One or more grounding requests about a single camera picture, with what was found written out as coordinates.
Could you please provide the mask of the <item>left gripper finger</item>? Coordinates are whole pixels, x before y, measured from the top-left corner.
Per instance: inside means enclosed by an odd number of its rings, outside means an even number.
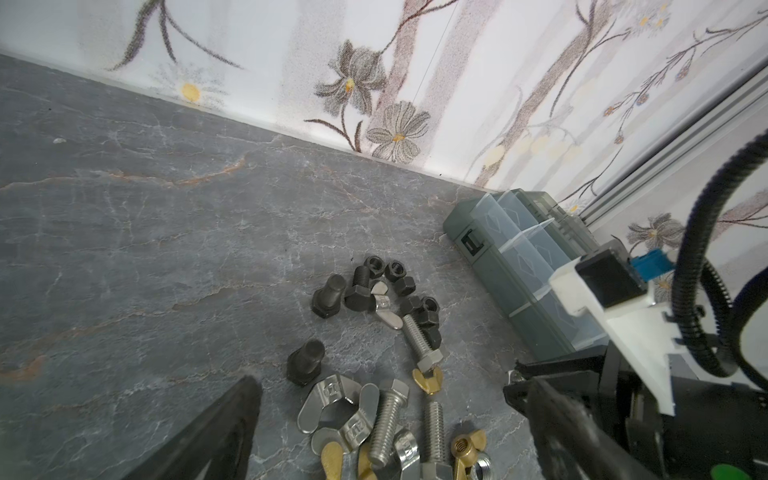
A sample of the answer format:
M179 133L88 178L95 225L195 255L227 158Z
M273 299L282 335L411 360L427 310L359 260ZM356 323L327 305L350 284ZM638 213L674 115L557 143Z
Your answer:
M242 377L181 432L130 471L127 479L244 479L262 387Z

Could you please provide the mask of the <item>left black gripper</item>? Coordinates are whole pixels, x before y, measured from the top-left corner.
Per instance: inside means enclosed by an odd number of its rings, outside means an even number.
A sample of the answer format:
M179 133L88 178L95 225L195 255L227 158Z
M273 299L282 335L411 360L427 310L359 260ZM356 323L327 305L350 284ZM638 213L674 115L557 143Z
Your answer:
M546 479L767 476L764 391L675 377L675 412L665 415L613 344L515 371L522 378L503 395L527 418Z

